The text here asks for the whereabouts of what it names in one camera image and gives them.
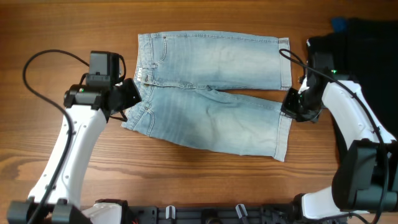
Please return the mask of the light blue denim shorts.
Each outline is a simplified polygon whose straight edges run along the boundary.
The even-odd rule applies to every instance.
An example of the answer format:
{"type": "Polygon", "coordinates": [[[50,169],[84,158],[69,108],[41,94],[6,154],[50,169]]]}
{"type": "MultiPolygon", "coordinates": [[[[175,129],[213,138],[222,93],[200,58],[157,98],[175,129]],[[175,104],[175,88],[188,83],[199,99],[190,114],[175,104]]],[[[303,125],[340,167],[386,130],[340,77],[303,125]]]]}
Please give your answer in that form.
{"type": "Polygon", "coordinates": [[[138,36],[141,102],[123,127],[181,146],[283,161],[292,120],[281,103],[243,90],[288,90],[286,37],[210,30],[138,36]]]}

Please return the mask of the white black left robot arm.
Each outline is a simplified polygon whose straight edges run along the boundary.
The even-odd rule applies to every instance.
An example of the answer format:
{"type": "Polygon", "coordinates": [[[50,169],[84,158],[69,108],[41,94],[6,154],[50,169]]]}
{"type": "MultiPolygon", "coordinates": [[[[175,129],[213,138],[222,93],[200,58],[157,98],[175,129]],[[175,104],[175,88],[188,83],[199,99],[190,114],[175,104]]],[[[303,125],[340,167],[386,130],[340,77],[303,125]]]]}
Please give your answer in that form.
{"type": "Polygon", "coordinates": [[[125,200],[101,199],[80,208],[81,189],[93,148],[110,119],[126,122],[124,110],[141,101],[133,80],[126,78],[126,63],[114,52],[92,51],[89,70],[72,85],[58,105],[27,82],[25,87],[63,114],[62,127],[49,161],[26,201],[11,202],[9,223],[133,223],[125,200]]]}

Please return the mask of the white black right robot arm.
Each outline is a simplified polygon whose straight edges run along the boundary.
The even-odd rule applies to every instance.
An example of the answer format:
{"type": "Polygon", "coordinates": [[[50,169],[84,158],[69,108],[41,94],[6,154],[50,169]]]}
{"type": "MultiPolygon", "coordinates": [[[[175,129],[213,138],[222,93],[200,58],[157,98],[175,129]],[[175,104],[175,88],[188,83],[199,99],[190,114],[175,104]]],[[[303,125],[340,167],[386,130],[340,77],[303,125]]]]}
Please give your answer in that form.
{"type": "Polygon", "coordinates": [[[343,159],[332,184],[300,194],[287,213],[291,222],[321,223],[373,213],[377,223],[384,212],[397,211],[397,140],[380,123],[351,75],[304,64],[293,52],[284,58],[304,70],[302,86],[290,88],[281,110],[297,122],[314,122],[322,109],[332,114],[344,141],[343,159]]]}

